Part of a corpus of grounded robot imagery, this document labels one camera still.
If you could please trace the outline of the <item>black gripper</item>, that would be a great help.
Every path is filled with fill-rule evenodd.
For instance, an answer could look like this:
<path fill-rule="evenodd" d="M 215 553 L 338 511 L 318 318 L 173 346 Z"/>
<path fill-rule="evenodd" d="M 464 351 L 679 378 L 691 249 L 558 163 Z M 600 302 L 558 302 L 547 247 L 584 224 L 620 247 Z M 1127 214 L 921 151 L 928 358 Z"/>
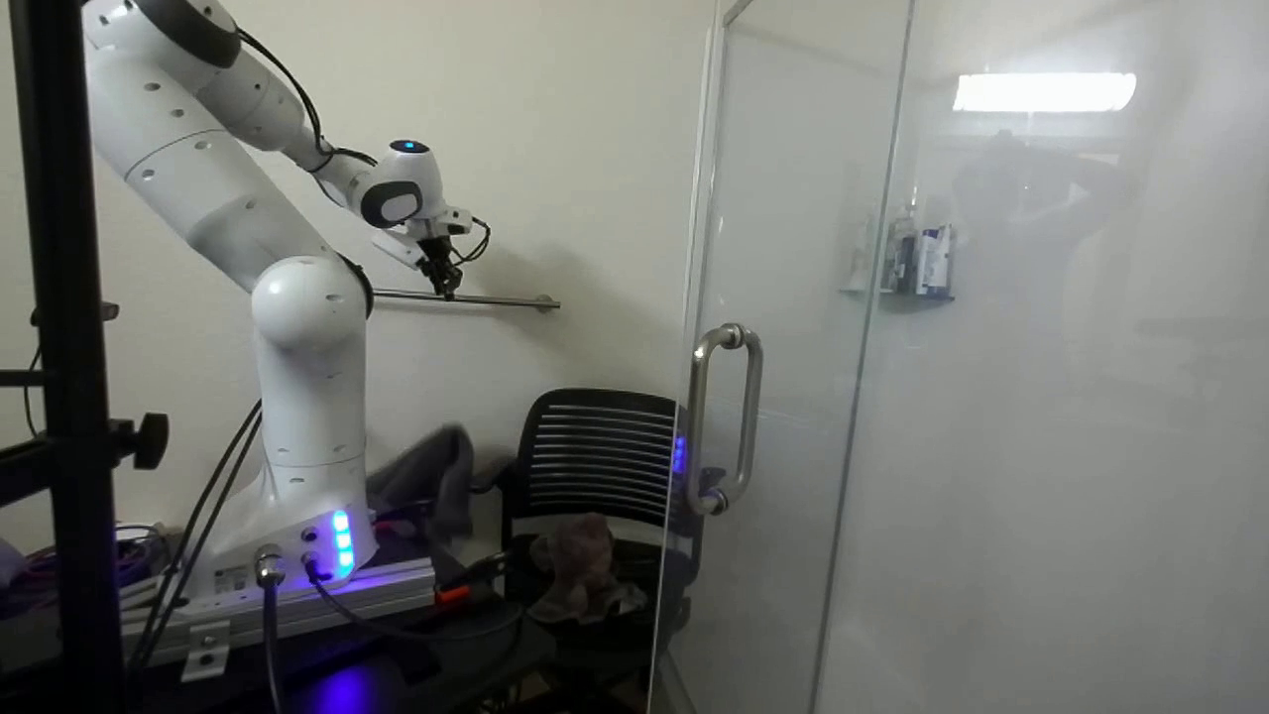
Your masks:
<path fill-rule="evenodd" d="M 432 280 L 435 296 L 453 296 L 464 280 L 460 263 L 453 259 L 447 236 L 425 236 L 421 240 L 421 274 Z"/>

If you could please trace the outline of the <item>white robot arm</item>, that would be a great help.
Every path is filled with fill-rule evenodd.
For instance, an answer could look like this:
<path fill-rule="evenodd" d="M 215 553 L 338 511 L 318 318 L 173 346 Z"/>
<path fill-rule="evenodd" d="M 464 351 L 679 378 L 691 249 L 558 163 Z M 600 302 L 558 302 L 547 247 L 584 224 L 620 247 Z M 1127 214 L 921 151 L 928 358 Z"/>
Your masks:
<path fill-rule="evenodd" d="M 218 0 L 83 0 L 83 63 L 94 151 L 251 296 L 265 458 L 215 520 L 193 586 L 228 590 L 263 553 L 353 576 L 374 557 L 374 289 L 256 157 L 287 155 L 439 293 L 460 280 L 453 236 L 470 214 L 444 198 L 428 141 L 395 137 L 375 157 L 329 141 Z"/>

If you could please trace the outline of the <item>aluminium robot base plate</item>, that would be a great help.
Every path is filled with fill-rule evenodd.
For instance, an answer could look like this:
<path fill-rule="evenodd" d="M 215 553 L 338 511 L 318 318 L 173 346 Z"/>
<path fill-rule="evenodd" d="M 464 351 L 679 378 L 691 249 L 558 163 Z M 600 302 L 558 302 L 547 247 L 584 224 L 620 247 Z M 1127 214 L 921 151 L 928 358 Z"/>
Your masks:
<path fill-rule="evenodd" d="M 428 557 L 363 568 L 350 579 L 310 581 L 306 571 L 279 586 L 279 634 L 318 634 L 357 618 L 390 618 L 425 610 L 435 594 L 435 568 Z M 136 655 L 141 634 L 156 634 L 150 667 L 178 667 L 187 682 L 218 678 L 228 657 L 263 641 L 263 590 L 240 586 L 226 594 L 187 600 L 168 622 L 145 618 L 141 608 L 124 616 L 124 655 Z"/>

